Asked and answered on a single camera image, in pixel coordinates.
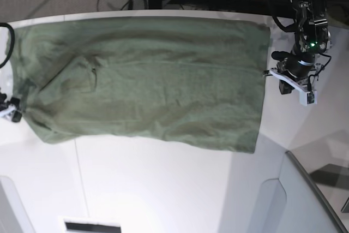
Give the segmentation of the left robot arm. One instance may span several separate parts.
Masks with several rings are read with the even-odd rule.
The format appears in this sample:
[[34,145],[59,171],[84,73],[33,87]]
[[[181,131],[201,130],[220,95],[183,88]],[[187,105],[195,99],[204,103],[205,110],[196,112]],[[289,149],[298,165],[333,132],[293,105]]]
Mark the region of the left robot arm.
[[317,56],[325,56],[330,46],[326,0],[289,0],[295,11],[294,22],[284,26],[278,19],[272,0],[267,0],[275,24],[285,33],[294,34],[292,51],[274,51],[276,72],[280,74],[281,94],[290,94],[297,87],[314,95],[314,81],[325,65],[316,65]]

